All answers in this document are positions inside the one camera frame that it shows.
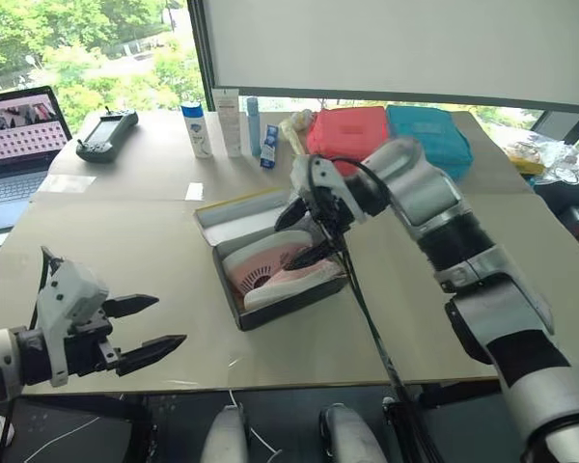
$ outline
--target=blue pouch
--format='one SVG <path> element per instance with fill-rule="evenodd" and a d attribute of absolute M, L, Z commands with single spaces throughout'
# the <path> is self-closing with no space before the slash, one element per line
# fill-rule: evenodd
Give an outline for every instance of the blue pouch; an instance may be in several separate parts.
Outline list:
<path fill-rule="evenodd" d="M 474 157 L 470 144 L 456 128 L 451 113 L 419 106 L 386 108 L 392 137 L 411 136 L 425 149 L 427 161 L 446 172 L 453 180 L 467 173 Z"/>

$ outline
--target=pink bag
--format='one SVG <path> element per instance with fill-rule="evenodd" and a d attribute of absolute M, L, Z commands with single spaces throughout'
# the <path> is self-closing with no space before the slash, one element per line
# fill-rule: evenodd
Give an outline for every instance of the pink bag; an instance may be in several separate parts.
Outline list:
<path fill-rule="evenodd" d="M 322 109 L 307 135 L 310 154 L 323 157 L 343 156 L 362 161 L 388 139 L 386 111 L 381 106 Z M 354 166 L 337 162 L 343 176 L 356 171 Z"/>

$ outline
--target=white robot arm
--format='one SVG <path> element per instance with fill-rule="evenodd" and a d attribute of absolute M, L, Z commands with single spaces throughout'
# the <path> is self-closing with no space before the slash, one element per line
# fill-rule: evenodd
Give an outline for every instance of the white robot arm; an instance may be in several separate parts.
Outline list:
<path fill-rule="evenodd" d="M 63 386 L 70 374 L 131 373 L 161 360 L 186 339 L 164 336 L 125 353 L 112 347 L 108 318 L 138 313 L 158 299 L 140 294 L 107 299 L 105 283 L 84 265 L 54 258 L 45 248 L 43 254 L 42 273 L 50 275 L 35 307 L 39 326 L 0 330 L 0 402 L 18 396 L 24 385 L 49 380 L 53 387 Z"/>
<path fill-rule="evenodd" d="M 331 238 L 298 256 L 299 268 L 337 251 L 334 236 L 390 206 L 453 297 L 446 313 L 467 354 L 495 366 L 526 442 L 525 462 L 579 463 L 579 368 L 556 347 L 551 313 L 515 264 L 481 229 L 451 179 L 414 139 L 387 142 L 343 178 L 333 162 L 303 156 L 292 182 L 299 198 L 276 229 L 308 210 Z"/>

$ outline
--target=cardboard box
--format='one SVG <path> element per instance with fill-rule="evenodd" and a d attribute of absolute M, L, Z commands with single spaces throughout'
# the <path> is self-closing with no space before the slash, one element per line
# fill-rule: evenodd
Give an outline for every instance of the cardboard box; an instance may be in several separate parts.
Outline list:
<path fill-rule="evenodd" d="M 319 286 L 260 309 L 245 312 L 241 296 L 227 278 L 223 259 L 232 252 L 274 233 L 274 223 L 288 204 L 290 192 L 267 190 L 257 195 L 213 204 L 195 211 L 195 219 L 207 243 L 212 247 L 212 260 L 234 316 L 242 331 L 292 313 L 339 292 L 347 283 L 340 276 Z"/>

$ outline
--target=remote controller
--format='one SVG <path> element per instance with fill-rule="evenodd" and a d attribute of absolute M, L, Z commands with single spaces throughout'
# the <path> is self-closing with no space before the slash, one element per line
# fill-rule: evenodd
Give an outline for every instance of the remote controller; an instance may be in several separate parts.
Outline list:
<path fill-rule="evenodd" d="M 133 127 L 139 121 L 134 109 L 110 111 L 100 117 L 88 138 L 83 142 L 77 140 L 75 152 L 88 162 L 113 162 L 124 146 Z"/>

